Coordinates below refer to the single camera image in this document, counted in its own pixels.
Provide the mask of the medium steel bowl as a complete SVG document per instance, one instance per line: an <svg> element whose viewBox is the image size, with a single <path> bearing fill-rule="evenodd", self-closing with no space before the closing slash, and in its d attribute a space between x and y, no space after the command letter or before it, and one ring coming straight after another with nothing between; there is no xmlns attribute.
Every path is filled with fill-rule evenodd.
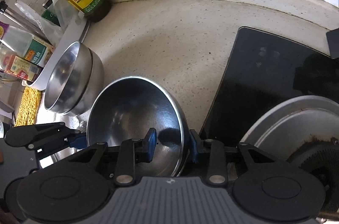
<svg viewBox="0 0 339 224"><path fill-rule="evenodd" d="M65 50L45 89L45 109L67 113L81 98L91 75L93 59L90 49L74 42Z"/></svg>

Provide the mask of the black glass stove top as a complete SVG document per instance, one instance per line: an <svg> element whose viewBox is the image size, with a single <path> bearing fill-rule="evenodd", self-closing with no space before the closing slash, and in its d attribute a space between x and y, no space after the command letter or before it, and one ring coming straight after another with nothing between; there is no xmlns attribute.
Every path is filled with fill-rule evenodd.
<svg viewBox="0 0 339 224"><path fill-rule="evenodd" d="M202 138L236 146L274 106L301 95L338 101L338 60L290 39L239 28Z"/></svg>

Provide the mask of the white round tray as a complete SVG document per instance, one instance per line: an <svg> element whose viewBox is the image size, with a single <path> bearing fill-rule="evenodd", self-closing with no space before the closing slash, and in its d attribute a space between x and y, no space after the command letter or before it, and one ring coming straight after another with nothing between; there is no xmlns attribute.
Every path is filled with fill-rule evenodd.
<svg viewBox="0 0 339 224"><path fill-rule="evenodd" d="M90 26L90 22L86 20L84 14L76 10L68 1L52 1L54 10L61 25L61 36L57 39L58 42L56 45L53 45L55 47L54 52L38 78L33 83L22 81L23 86L31 87L40 91L46 89L53 69L64 51L73 42L82 43Z"/></svg>

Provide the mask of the small steel bowl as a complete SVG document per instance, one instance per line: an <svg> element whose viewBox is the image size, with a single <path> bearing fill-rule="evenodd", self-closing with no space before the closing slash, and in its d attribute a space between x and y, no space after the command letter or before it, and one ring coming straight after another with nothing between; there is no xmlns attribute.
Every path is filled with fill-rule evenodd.
<svg viewBox="0 0 339 224"><path fill-rule="evenodd" d="M93 64L86 89L78 103L70 111L64 113L64 115L75 117L87 112L91 109L97 96L103 90L104 68L102 61L94 51L91 50L90 52L93 59Z"/></svg>

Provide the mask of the yellow chenille mat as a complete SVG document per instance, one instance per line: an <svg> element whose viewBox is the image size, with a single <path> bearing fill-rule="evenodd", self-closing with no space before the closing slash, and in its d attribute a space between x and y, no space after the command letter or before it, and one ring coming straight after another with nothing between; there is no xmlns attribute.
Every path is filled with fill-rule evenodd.
<svg viewBox="0 0 339 224"><path fill-rule="evenodd" d="M42 92L31 87L25 87L14 126L27 126L36 123Z"/></svg>

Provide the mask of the red yellow label bottle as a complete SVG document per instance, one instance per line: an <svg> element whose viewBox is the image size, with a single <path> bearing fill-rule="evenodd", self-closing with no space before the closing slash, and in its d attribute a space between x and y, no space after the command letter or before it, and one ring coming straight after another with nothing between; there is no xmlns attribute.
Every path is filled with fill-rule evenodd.
<svg viewBox="0 0 339 224"><path fill-rule="evenodd" d="M1 47L1 70L16 78L34 82L43 68L35 65L6 47Z"/></svg>

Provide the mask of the green label sauce bottle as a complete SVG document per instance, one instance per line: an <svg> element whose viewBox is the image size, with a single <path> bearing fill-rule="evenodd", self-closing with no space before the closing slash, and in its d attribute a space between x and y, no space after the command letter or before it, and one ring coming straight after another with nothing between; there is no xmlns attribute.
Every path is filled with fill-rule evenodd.
<svg viewBox="0 0 339 224"><path fill-rule="evenodd" d="M21 58L45 67L54 47L25 30L1 22L1 42Z"/></svg>

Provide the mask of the clear plastic bag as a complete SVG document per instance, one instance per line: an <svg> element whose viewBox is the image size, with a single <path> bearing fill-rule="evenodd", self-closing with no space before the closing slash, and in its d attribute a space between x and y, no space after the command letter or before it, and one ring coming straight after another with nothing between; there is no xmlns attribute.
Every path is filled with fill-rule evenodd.
<svg viewBox="0 0 339 224"><path fill-rule="evenodd" d="M41 29L47 39L55 46L58 45L65 33L82 32L86 20L66 0L58 0L54 11L42 8L34 9L26 3L17 0L15 6L33 24Z"/></svg>

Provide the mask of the large steel bowl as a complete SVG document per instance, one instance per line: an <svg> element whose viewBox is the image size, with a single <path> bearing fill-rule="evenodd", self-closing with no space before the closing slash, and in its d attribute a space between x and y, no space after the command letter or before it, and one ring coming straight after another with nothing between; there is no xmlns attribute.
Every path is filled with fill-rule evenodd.
<svg viewBox="0 0 339 224"><path fill-rule="evenodd" d="M189 127L182 108L165 88L151 79L129 76L107 85L97 96L87 121L87 144L119 146L157 132L153 160L139 163L142 176L178 176L188 155Z"/></svg>

